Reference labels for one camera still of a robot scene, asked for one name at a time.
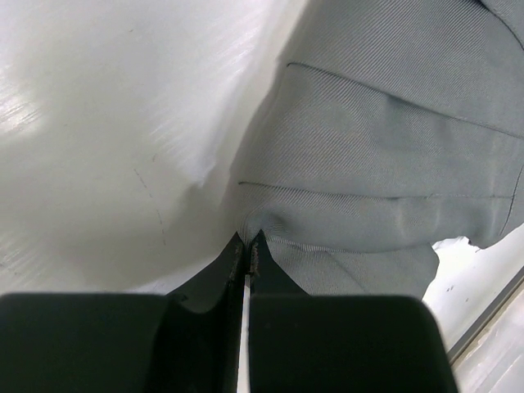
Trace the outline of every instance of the gray cloth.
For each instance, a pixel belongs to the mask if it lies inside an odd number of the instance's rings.
[[[314,294],[422,297],[431,244],[524,221],[524,1],[329,0],[238,179],[238,228]]]

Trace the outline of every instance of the garment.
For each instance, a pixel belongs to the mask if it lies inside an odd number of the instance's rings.
[[[242,238],[312,294],[422,297],[431,244],[524,222],[522,38],[524,1],[319,4],[241,165]]]

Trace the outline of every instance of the gray fabric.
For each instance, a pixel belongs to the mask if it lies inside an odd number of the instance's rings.
[[[241,236],[310,293],[420,297],[432,243],[522,224],[522,3],[323,2],[242,163]]]

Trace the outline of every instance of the ribbed fabric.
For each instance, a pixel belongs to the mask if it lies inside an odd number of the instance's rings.
[[[329,0],[242,163],[238,227],[310,293],[422,296],[524,221],[516,0]]]

